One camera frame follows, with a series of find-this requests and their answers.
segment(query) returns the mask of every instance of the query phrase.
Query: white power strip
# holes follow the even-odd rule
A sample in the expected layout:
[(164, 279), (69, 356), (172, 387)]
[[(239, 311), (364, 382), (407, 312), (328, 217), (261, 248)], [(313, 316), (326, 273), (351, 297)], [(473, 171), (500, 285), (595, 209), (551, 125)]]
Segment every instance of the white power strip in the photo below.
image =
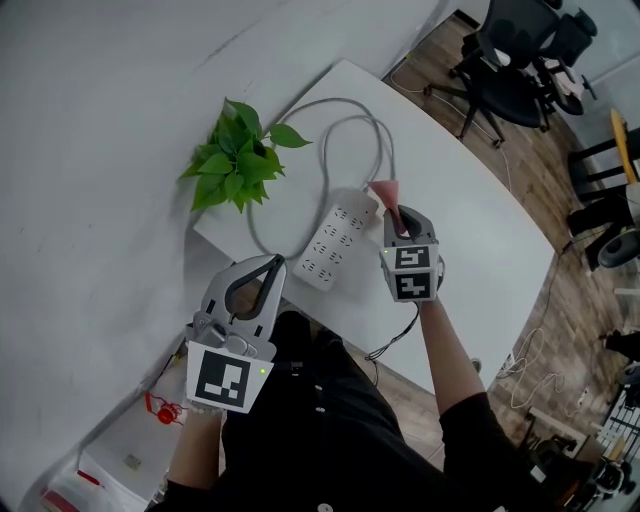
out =
[(377, 208), (378, 202), (361, 190), (345, 190), (300, 256), (293, 274), (318, 290), (329, 291)]

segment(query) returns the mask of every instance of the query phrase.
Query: potted plant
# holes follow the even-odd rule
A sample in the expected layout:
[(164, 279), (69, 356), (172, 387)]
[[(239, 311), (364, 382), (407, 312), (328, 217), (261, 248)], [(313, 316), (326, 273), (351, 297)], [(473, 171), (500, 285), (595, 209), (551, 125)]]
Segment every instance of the potted plant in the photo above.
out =
[(276, 152), (263, 144), (300, 148), (310, 144), (286, 124), (276, 124), (262, 133), (258, 113), (246, 103), (225, 99), (211, 136), (195, 148), (192, 163), (180, 179), (197, 177), (193, 206), (200, 210), (233, 201), (240, 213), (250, 201), (269, 199), (266, 180), (284, 176)]

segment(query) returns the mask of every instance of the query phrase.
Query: black shirt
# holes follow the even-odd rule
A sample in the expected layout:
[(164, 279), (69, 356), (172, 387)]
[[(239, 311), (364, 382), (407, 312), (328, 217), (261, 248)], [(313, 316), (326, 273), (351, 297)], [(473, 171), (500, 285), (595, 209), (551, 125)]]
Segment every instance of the black shirt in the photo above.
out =
[(440, 423), (444, 473), (405, 443), (390, 406), (332, 343), (302, 370), (273, 372), (250, 414), (229, 413), (227, 468), (210, 491), (169, 482), (155, 510), (555, 510), (486, 393)]

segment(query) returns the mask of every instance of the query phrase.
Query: gray cable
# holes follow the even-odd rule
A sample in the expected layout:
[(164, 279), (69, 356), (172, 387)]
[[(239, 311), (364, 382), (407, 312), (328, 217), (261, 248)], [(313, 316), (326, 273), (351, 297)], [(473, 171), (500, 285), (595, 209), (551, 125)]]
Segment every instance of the gray cable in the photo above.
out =
[[(318, 227), (320, 226), (320, 223), (322, 222), (322, 217), (325, 213), (325, 209), (327, 207), (327, 201), (329, 198), (329, 185), (330, 185), (330, 178), (329, 178), (329, 168), (327, 166), (327, 150), (328, 150), (328, 146), (329, 146), (329, 137), (331, 136), (331, 133), (333, 133), (333, 130), (341, 125), (342, 123), (346, 122), (346, 121), (351, 121), (354, 119), (363, 119), (366, 121), (369, 121), (371, 123), (371, 125), (373, 126), (373, 129), (375, 131), (375, 135), (376, 135), (376, 139), (378, 142), (378, 150), (376, 153), (376, 160), (373, 164), (373, 167), (371, 169), (371, 172), (369, 173), (368, 178), (366, 178), (362, 189), (366, 190), (369, 186), (369, 182), (373, 181), (376, 176), (378, 175), (378, 172), (380, 171), (380, 166), (382, 165), (382, 151), (383, 151), (383, 141), (382, 141), (382, 136), (380, 134), (380, 126), (382, 126), (385, 130), (385, 132), (387, 133), (387, 137), (389, 137), (389, 144), (391, 146), (391, 150), (390, 150), (390, 154), (389, 154), (389, 160), (390, 160), (390, 166), (391, 166), (391, 179), (394, 180), (396, 179), (396, 165), (395, 165), (395, 147), (394, 147), (394, 143), (393, 143), (393, 136), (391, 135), (391, 131), (389, 130), (389, 128), (387, 127), (387, 125), (385, 125), (382, 121), (380, 121), (379, 119), (377, 119), (376, 117), (374, 117), (373, 113), (362, 103), (360, 103), (359, 101), (356, 100), (352, 100), (349, 98), (324, 98), (321, 100), (316, 100), (316, 101), (312, 101), (311, 103), (307, 103), (305, 105), (302, 105), (294, 110), (292, 110), (291, 112), (289, 112), (287, 115), (285, 115), (280, 122), (284, 123), (287, 121), (287, 119), (291, 118), (293, 115), (297, 114), (298, 112), (302, 111), (302, 110), (306, 110), (309, 107), (313, 107), (315, 105), (320, 105), (323, 103), (330, 103), (330, 102), (337, 102), (337, 103), (350, 103), (352, 105), (355, 105), (356, 107), (359, 107), (360, 109), (362, 109), (362, 111), (365, 113), (364, 115), (354, 115), (354, 116), (349, 116), (349, 117), (345, 117), (343, 119), (339, 119), (338, 121), (332, 123), (331, 125), (329, 125), (329, 127), (327, 128), (327, 130), (325, 131), (322, 139), (321, 139), (321, 152), (319, 154), (319, 159), (320, 159), (320, 169), (322, 171), (322, 192), (320, 195), (320, 201), (318, 202), (318, 207), (316, 209), (316, 213), (314, 214), (313, 217), (313, 222), (309, 228), (309, 231), (307, 232), (307, 234), (303, 237), (302, 241), (300, 242), (300, 245), (296, 248), (296, 250), (288, 255), (285, 256), (285, 258), (287, 260), (291, 260), (291, 259), (295, 259), (298, 256), (300, 256), (304, 250), (307, 248), (307, 245), (309, 245), (309, 242), (311, 242), (311, 239), (313, 238), (313, 235), (315, 234), (315, 232), (318, 230)], [(256, 226), (255, 226), (255, 219), (253, 217), (253, 208), (252, 208), (252, 203), (250, 202), (247, 205), (247, 223), (249, 225), (249, 233), (251, 235), (251, 238), (253, 239), (253, 242), (256, 244), (256, 246), (258, 247), (258, 249), (260, 249), (264, 254), (273, 254), (273, 251), (270, 251), (262, 242), (262, 240), (260, 240), (260, 237), (258, 236), (258, 232), (256, 230)]]

